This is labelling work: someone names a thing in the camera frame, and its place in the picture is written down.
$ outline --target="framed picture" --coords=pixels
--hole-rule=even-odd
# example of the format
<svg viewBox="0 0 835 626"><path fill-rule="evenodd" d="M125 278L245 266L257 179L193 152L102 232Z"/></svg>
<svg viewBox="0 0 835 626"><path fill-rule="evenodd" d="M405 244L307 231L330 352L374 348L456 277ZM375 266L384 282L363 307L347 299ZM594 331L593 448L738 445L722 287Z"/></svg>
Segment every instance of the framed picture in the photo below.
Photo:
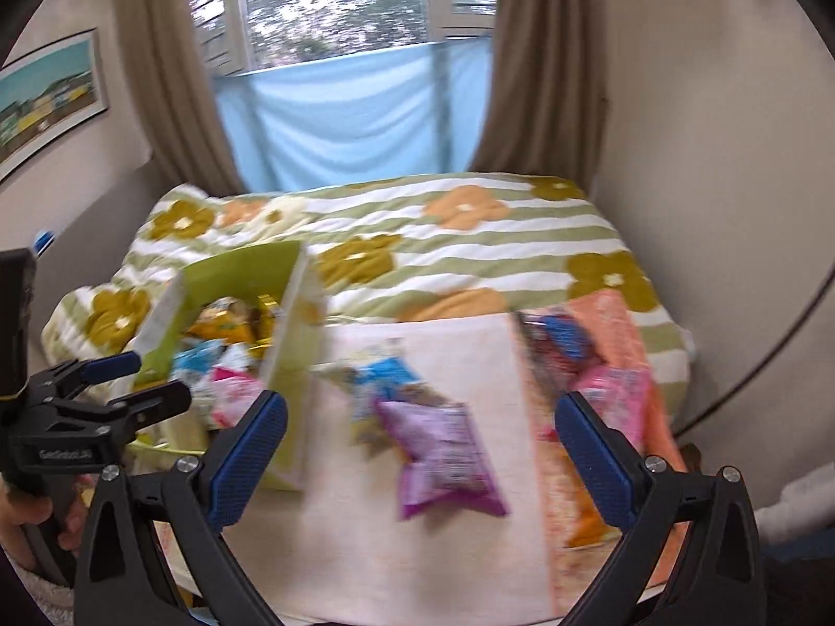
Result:
<svg viewBox="0 0 835 626"><path fill-rule="evenodd" d="M3 66L0 183L107 107L95 30L70 35Z"/></svg>

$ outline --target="tree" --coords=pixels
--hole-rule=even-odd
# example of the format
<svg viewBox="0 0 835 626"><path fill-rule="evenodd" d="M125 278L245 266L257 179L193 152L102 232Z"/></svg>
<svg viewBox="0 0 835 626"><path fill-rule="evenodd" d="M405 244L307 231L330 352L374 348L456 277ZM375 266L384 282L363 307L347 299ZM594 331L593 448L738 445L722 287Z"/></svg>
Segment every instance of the tree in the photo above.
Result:
<svg viewBox="0 0 835 626"><path fill-rule="evenodd" d="M424 0L245 0L260 67L427 39Z"/></svg>

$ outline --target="striped comforter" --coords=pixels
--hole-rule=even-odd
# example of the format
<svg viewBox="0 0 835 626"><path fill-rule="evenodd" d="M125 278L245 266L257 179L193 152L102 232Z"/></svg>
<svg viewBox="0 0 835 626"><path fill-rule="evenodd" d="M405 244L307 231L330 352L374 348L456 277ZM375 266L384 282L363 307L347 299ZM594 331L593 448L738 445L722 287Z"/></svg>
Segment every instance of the striped comforter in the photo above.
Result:
<svg viewBox="0 0 835 626"><path fill-rule="evenodd" d="M185 201L190 213L199 210L193 215L206 229L196 237L181 233L193 219L172 217L177 201L177 209ZM87 335L99 291L143 288L153 302L187 263L282 238L303 240L319 256L333 322L420 319L443 313L445 302L472 302L474 312L458 313L481 315L484 303L487 312L533 308L621 288L668 410L682 403L688 363L678 327L617 231L570 182L500 173L226 199L178 186L156 204L111 284L80 288L58 305L43 330L50 361L111 352Z"/></svg>

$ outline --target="screw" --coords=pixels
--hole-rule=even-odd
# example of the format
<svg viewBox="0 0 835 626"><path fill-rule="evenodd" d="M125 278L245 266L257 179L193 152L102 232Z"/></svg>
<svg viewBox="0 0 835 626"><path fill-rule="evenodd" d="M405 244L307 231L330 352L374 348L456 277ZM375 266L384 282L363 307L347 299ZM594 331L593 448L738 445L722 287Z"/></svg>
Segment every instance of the screw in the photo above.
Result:
<svg viewBox="0 0 835 626"><path fill-rule="evenodd" d="M115 480L119 474L118 466L112 463L110 466L105 466L102 470L102 480L107 480L109 483L111 480Z"/></svg>
<svg viewBox="0 0 835 626"><path fill-rule="evenodd" d="M200 459L196 456L181 456L177 459L177 470L181 473L191 473L200 465Z"/></svg>
<svg viewBox="0 0 835 626"><path fill-rule="evenodd" d="M663 473L667 470L667 462L660 456L654 454L644 459L644 466L647 467L650 473Z"/></svg>
<svg viewBox="0 0 835 626"><path fill-rule="evenodd" d="M742 474L733 466L725 466L722 469L722 477L724 477L728 483L739 483L739 480L742 480Z"/></svg>

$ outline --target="blue gripper pad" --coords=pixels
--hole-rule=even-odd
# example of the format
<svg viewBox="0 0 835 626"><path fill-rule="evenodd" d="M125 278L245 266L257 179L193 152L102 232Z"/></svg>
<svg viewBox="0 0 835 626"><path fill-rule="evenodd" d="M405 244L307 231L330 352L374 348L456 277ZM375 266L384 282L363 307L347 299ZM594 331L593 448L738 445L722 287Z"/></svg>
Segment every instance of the blue gripper pad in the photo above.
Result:
<svg viewBox="0 0 835 626"><path fill-rule="evenodd" d="M133 352L111 355L108 358L91 359L81 368L81 380L97 386L123 376L136 374L142 366L142 359Z"/></svg>
<svg viewBox="0 0 835 626"><path fill-rule="evenodd" d="M264 391L237 426L220 432L203 457L199 489L216 533L241 519L287 431L287 404Z"/></svg>
<svg viewBox="0 0 835 626"><path fill-rule="evenodd" d="M559 398L554 427L600 516L607 525L626 533L643 502L640 454L576 392Z"/></svg>

